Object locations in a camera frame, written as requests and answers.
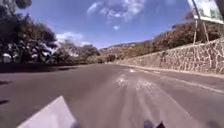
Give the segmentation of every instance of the road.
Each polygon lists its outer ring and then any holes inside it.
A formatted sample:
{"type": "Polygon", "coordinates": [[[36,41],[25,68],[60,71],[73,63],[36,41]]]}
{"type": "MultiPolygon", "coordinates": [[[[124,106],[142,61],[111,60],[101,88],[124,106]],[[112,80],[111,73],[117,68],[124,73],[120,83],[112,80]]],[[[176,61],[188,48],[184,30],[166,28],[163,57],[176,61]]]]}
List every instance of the road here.
{"type": "Polygon", "coordinates": [[[0,81],[0,128],[15,128],[61,95],[82,128],[224,128],[222,78],[91,65],[0,81]]]}

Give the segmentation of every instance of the retaining wall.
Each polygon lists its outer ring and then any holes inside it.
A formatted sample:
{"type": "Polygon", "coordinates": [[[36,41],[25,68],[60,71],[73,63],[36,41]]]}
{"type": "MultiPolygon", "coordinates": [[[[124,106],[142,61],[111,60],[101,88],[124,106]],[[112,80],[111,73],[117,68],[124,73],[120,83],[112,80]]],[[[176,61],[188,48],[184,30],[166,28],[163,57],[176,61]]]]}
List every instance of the retaining wall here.
{"type": "Polygon", "coordinates": [[[116,64],[224,74],[224,38],[116,61],[116,64]]]}

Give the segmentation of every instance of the utility pole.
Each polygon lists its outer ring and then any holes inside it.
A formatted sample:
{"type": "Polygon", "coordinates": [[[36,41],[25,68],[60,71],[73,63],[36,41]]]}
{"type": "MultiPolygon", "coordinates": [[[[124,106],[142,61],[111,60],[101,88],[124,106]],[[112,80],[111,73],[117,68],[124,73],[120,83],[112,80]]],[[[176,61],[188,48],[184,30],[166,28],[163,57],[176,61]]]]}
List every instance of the utility pole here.
{"type": "Polygon", "coordinates": [[[197,24],[196,25],[196,31],[197,31],[197,26],[199,26],[199,29],[203,31],[203,34],[200,33],[200,35],[202,35],[202,37],[203,37],[203,41],[205,41],[204,39],[207,39],[207,41],[209,42],[208,32],[207,32],[205,23],[201,20],[200,12],[199,12],[198,7],[195,3],[195,0],[192,0],[192,3],[194,5],[194,10],[196,11],[196,14],[198,16],[198,19],[197,19],[198,22],[196,22],[196,24],[197,24]]]}

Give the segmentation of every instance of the white cloud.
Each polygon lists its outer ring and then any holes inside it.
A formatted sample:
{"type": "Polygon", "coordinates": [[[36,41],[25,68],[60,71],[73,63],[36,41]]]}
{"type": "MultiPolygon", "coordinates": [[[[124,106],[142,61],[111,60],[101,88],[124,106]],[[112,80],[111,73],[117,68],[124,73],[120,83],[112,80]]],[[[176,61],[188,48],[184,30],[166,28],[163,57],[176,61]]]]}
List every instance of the white cloud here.
{"type": "Polygon", "coordinates": [[[56,35],[57,42],[63,42],[65,40],[72,41],[77,46],[83,46],[85,44],[91,44],[84,40],[84,36],[79,33],[72,33],[72,32],[64,32],[56,35]]]}
{"type": "Polygon", "coordinates": [[[115,25],[113,28],[114,28],[114,30],[119,30],[120,29],[120,26],[115,25]]]}
{"type": "Polygon", "coordinates": [[[99,13],[105,15],[108,20],[120,18],[124,21],[129,21],[144,9],[146,0],[113,0],[113,2],[97,3],[93,3],[87,12],[94,12],[96,8],[100,8],[99,13]]]}
{"type": "Polygon", "coordinates": [[[166,0],[166,4],[169,5],[169,6],[173,6],[177,3],[176,0],[166,0]]]}
{"type": "Polygon", "coordinates": [[[93,3],[87,10],[87,14],[91,14],[97,10],[97,8],[102,5],[102,2],[93,3]]]}

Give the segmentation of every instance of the blue sky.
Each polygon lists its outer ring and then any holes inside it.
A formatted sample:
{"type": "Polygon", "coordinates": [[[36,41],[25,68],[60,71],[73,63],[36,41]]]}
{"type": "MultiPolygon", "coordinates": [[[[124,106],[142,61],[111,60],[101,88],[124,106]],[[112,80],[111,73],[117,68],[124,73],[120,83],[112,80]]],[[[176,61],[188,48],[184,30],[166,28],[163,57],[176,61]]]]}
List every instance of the blue sky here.
{"type": "Polygon", "coordinates": [[[26,10],[58,40],[98,48],[152,39],[184,21],[187,0],[33,0],[26,10]]]}

